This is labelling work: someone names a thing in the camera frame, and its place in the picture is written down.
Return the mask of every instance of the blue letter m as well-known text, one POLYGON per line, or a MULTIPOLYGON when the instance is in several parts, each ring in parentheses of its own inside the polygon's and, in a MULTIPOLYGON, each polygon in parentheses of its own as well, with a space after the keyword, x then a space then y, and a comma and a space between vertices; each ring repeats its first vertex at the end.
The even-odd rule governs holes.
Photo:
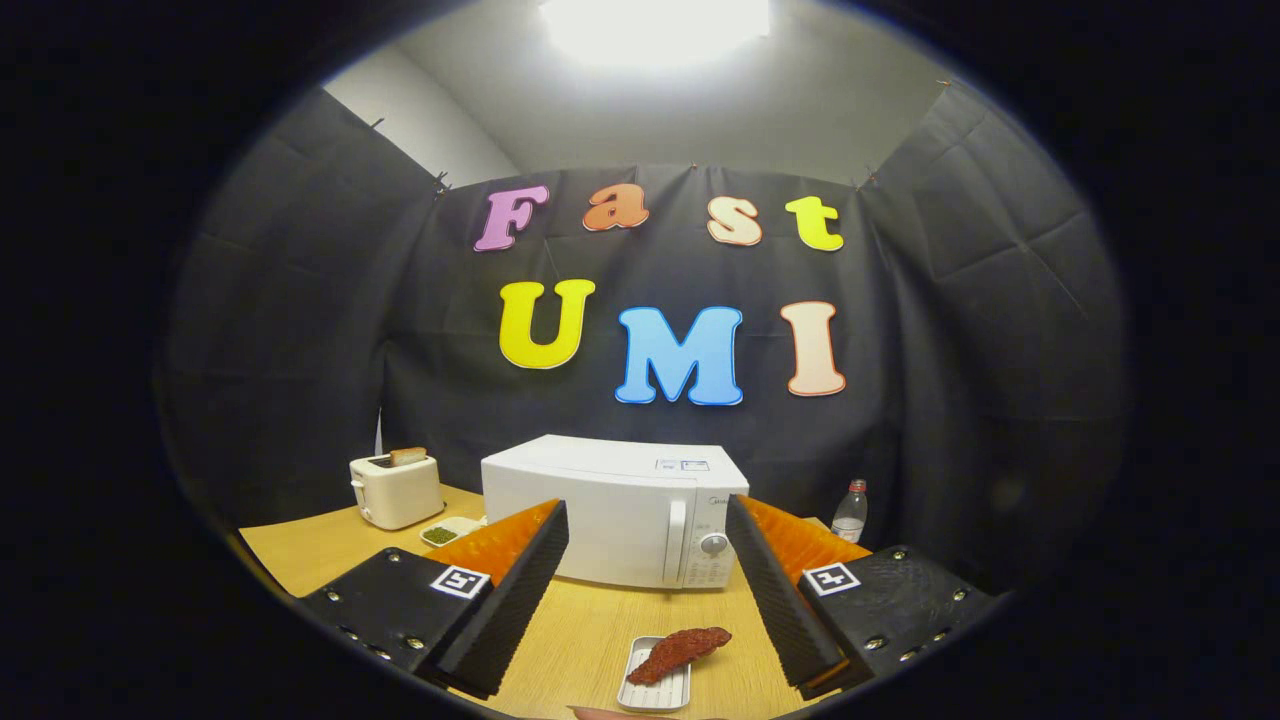
POLYGON ((627 328, 627 375, 613 396, 622 402, 653 402, 649 368, 669 402, 680 397, 689 375, 698 380, 689 391, 694 405, 737 405, 742 391, 733 383, 733 331, 742 313, 733 307, 704 307, 685 342, 676 342, 671 325, 657 307, 630 307, 618 315, 627 328))

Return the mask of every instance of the microwave control knob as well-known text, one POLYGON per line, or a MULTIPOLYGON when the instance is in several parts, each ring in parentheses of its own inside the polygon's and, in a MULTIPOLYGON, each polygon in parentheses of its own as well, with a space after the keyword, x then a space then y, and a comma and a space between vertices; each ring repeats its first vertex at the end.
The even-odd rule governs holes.
POLYGON ((728 547, 728 538, 721 533, 712 533, 703 538, 703 552, 712 557, 719 555, 726 547, 728 547))

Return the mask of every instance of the black fabric curtain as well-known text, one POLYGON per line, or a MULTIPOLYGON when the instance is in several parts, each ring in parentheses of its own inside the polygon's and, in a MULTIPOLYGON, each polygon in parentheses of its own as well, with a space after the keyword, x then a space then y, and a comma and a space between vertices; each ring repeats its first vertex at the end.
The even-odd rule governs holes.
POLYGON ((250 147, 175 282, 159 389, 189 491, 233 527, 353 503, 380 332, 435 179, 323 90, 250 147))
POLYGON ((717 167, 506 178, 438 195, 429 173, 321 91, 248 154, 179 278, 161 384, 179 470, 237 527, 353 503, 347 462, 424 445, 480 491, 480 459, 544 433, 722 445, 751 495, 829 520, 868 480, 870 547, 909 542, 1002 589, 1051 566, 1119 464, 1125 318, 1098 228, 1016 124, 955 83, 860 188, 717 167), (645 191, 650 217, 589 232, 588 199, 645 191), (515 245, 476 252, 497 191, 544 184, 515 245), (763 240, 707 231, 750 200, 763 240), (836 252, 783 206, 838 210, 836 252), (576 356, 550 370, 498 348, 500 288, 543 283, 532 340, 558 329, 556 282, 585 278, 576 356), (783 305, 826 301, 840 393, 797 397, 783 305), (613 398, 618 314, 741 310, 740 405, 613 398))

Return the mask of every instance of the white microwave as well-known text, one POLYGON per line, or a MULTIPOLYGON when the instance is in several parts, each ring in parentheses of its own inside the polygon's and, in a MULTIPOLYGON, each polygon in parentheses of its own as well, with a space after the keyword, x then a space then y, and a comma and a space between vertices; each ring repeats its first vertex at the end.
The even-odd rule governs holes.
POLYGON ((480 477, 490 523, 564 500, 570 539, 557 575, 722 588, 733 570, 724 509, 749 487, 719 446, 543 436, 485 457, 480 477))

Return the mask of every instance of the wooden tabletop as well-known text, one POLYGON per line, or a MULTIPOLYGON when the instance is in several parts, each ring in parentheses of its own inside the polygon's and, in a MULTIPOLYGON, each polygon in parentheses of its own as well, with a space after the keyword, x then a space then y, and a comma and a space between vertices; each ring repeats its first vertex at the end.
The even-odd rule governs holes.
MULTIPOLYGON (((301 597, 384 547, 429 555, 431 547, 417 537, 426 525, 454 515, 476 520, 484 515, 481 496, 447 486, 442 491, 444 511, 402 530, 375 528, 352 506, 243 528, 241 536, 276 582, 301 597)), ((803 701, 787 685, 737 562, 728 585, 714 591, 621 588, 556 578, 499 693, 488 701, 457 694, 515 717, 571 720, 568 705, 625 711, 617 696, 631 641, 712 625, 724 628, 733 639, 694 664, 689 705, 664 717, 763 720, 818 702, 803 701)))

